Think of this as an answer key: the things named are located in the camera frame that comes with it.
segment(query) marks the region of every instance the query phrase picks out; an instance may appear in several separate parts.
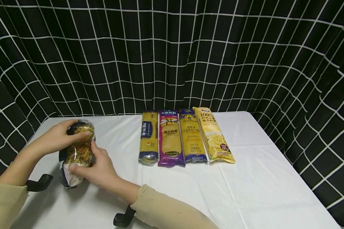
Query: long sleeve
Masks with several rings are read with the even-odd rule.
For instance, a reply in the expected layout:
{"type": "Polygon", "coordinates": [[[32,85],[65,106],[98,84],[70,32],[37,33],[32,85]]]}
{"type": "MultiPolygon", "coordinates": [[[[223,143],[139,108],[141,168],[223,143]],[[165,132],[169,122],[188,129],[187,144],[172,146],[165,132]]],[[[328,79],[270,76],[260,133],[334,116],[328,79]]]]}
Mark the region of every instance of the long sleeve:
{"type": "Polygon", "coordinates": [[[138,199],[131,205],[136,217],[160,229],[218,229],[218,227],[196,208],[155,191],[148,185],[139,189],[138,199]]]}
{"type": "Polygon", "coordinates": [[[10,228],[27,197],[27,186],[0,184],[0,229],[10,228]]]}

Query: black and white backdrop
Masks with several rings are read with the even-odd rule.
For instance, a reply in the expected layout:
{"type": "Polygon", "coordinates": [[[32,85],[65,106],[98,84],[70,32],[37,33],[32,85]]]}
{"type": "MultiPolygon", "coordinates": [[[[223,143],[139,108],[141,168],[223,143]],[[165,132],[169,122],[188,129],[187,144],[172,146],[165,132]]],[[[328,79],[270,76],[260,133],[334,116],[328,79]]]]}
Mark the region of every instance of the black and white backdrop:
{"type": "Polygon", "coordinates": [[[344,227],[344,0],[0,1],[0,174],[49,117],[248,111],[344,227]]]}

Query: pasta package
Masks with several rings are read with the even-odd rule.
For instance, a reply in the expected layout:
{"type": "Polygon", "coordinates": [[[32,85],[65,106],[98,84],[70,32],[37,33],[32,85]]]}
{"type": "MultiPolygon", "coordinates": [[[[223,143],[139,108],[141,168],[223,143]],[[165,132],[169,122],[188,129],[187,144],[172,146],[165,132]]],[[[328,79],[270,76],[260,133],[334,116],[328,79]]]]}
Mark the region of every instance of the pasta package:
{"type": "Polygon", "coordinates": [[[177,111],[162,110],[159,115],[159,162],[161,167],[185,167],[177,111]]]}
{"type": "Polygon", "coordinates": [[[180,110],[180,126],[185,162],[208,162],[199,124],[192,109],[180,110]]]}
{"type": "Polygon", "coordinates": [[[141,120],[139,161],[153,166],[158,161],[158,112],[143,111],[141,120]]]}
{"type": "Polygon", "coordinates": [[[88,120],[78,120],[68,129],[67,134],[75,135],[85,131],[92,134],[59,151],[60,181],[66,189],[76,188],[83,181],[81,176],[69,171],[70,167],[90,167],[93,162],[93,153],[90,146],[92,140],[96,139],[93,124],[88,120]]]}
{"type": "Polygon", "coordinates": [[[210,162],[226,161],[235,163],[222,131],[209,108],[193,108],[198,120],[210,162]]]}

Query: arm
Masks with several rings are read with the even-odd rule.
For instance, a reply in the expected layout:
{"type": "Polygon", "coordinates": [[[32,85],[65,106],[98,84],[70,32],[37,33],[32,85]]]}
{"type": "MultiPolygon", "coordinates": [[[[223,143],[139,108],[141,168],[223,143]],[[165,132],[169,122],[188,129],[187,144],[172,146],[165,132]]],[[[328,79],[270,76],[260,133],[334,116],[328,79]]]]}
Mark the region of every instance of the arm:
{"type": "Polygon", "coordinates": [[[27,182],[38,161],[91,133],[66,135],[77,120],[62,121],[25,147],[0,176],[0,229],[11,226],[27,199],[27,182]]]}
{"type": "Polygon", "coordinates": [[[199,228],[217,229],[218,227],[196,208],[155,191],[147,185],[139,186],[121,179],[106,150],[92,142],[92,152],[96,157],[93,167],[72,167],[70,171],[91,183],[114,193],[131,205],[141,221],[164,229],[199,228]]]}

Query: dried pasta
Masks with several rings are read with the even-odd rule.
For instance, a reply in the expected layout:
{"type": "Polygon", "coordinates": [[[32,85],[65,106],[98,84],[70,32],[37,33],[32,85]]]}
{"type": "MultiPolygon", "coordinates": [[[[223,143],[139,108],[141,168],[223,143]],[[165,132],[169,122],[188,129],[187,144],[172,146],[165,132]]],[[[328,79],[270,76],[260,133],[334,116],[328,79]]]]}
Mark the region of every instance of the dried pasta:
{"type": "Polygon", "coordinates": [[[193,108],[198,120],[210,162],[226,161],[235,163],[235,159],[225,138],[209,108],[193,108]]]}
{"type": "Polygon", "coordinates": [[[153,166],[158,161],[158,112],[143,111],[139,161],[153,166]]]}
{"type": "Polygon", "coordinates": [[[92,164],[93,153],[90,142],[95,140],[94,126],[88,120],[78,120],[67,132],[68,135],[74,135],[85,131],[92,134],[59,152],[60,181],[67,189],[76,188],[83,181],[81,176],[71,173],[69,169],[72,166],[89,167],[92,164]]]}
{"type": "Polygon", "coordinates": [[[192,109],[180,110],[180,126],[185,162],[208,162],[199,124],[192,109]]]}
{"type": "Polygon", "coordinates": [[[160,111],[159,162],[161,167],[185,167],[177,111],[160,111]]]}

